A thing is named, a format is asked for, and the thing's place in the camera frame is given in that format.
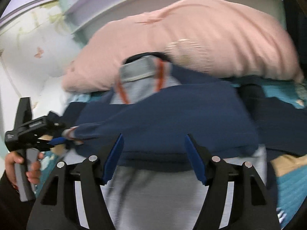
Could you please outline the person's left hand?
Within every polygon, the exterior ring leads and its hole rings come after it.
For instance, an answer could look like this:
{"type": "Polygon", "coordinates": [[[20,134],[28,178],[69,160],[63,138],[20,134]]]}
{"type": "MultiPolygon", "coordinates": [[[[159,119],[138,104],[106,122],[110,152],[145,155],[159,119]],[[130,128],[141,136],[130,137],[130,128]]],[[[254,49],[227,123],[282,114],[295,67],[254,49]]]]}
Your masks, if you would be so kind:
{"type": "MultiPolygon", "coordinates": [[[[32,184],[39,184],[41,176],[41,163],[44,154],[39,152],[37,160],[32,163],[29,171],[26,172],[26,177],[28,181],[32,184]]],[[[8,180],[12,183],[14,187],[18,187],[17,178],[15,175],[15,164],[23,164],[23,158],[17,152],[10,152],[5,157],[5,172],[8,180]]]]}

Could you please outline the person's left forearm black sleeve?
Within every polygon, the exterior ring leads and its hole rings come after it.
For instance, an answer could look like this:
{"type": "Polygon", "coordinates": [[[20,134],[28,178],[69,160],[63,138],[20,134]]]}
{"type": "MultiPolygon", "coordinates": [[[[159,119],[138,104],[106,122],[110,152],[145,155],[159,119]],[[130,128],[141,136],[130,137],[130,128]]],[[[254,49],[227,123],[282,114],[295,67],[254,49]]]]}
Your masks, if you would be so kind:
{"type": "Polygon", "coordinates": [[[22,202],[6,172],[1,178],[0,191],[1,229],[25,230],[35,200],[22,202]]]}

